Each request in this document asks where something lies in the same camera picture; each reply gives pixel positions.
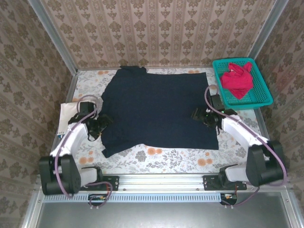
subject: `red cloth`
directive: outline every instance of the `red cloth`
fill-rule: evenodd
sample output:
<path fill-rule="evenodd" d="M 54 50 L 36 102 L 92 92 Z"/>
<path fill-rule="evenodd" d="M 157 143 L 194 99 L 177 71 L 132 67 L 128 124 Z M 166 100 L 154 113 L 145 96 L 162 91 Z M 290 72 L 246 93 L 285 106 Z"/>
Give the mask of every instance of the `red cloth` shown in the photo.
<path fill-rule="evenodd" d="M 251 67 L 251 63 L 246 63 L 243 67 L 229 63 L 230 72 L 225 72 L 220 78 L 222 87 L 228 89 L 237 99 L 242 99 L 253 88 Z"/>

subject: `basket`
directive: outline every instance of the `basket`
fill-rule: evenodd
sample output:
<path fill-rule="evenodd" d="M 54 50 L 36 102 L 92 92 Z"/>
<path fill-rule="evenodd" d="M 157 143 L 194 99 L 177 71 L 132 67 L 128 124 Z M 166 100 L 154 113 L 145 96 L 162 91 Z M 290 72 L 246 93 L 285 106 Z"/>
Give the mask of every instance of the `basket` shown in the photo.
<path fill-rule="evenodd" d="M 238 100 L 229 92 L 229 90 L 222 87 L 219 79 L 225 72 L 229 71 L 229 63 L 234 63 L 242 67 L 248 62 L 252 63 L 250 73 L 253 77 L 253 88 L 242 99 Z M 218 82 L 219 90 L 223 98 L 224 106 L 226 108 L 231 108 L 234 110 L 256 109 L 265 105 L 271 105 L 273 103 L 274 100 L 253 59 L 226 58 L 214 60 L 212 65 L 214 68 L 216 80 Z"/>

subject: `black garment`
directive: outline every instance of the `black garment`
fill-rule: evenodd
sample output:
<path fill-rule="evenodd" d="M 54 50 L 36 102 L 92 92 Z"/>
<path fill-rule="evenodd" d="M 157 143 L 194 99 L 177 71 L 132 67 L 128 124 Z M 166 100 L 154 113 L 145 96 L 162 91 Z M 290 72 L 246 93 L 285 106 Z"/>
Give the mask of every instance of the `black garment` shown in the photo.
<path fill-rule="evenodd" d="M 123 66 L 106 87 L 101 114 L 114 120 L 101 135 L 106 158 L 138 144 L 218 150 L 215 128 L 192 120 L 206 106 L 206 73 L 157 75 Z"/>

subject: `wall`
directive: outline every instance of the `wall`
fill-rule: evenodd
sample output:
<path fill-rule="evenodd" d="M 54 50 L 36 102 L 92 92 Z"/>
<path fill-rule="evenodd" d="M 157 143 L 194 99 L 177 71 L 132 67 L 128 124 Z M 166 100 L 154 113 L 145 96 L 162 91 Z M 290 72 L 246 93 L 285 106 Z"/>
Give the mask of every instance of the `wall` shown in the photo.
<path fill-rule="evenodd" d="M 246 56 L 274 0 L 42 0 L 79 69 Z"/>
<path fill-rule="evenodd" d="M 289 179 L 304 206 L 304 1 L 289 0 L 256 62 L 274 97 L 264 120 L 283 145 Z"/>
<path fill-rule="evenodd" d="M 0 227 L 24 216 L 71 74 L 26 0 L 0 0 Z"/>

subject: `gray metal floor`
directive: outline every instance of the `gray metal floor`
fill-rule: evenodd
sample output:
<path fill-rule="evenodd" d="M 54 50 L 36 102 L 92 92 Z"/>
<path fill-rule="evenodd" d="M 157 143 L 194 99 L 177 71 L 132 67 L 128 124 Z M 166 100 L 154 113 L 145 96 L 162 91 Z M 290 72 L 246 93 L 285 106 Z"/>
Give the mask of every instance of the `gray metal floor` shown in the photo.
<path fill-rule="evenodd" d="M 290 228 L 280 193 L 233 209 L 219 203 L 44 203 L 38 228 Z"/>

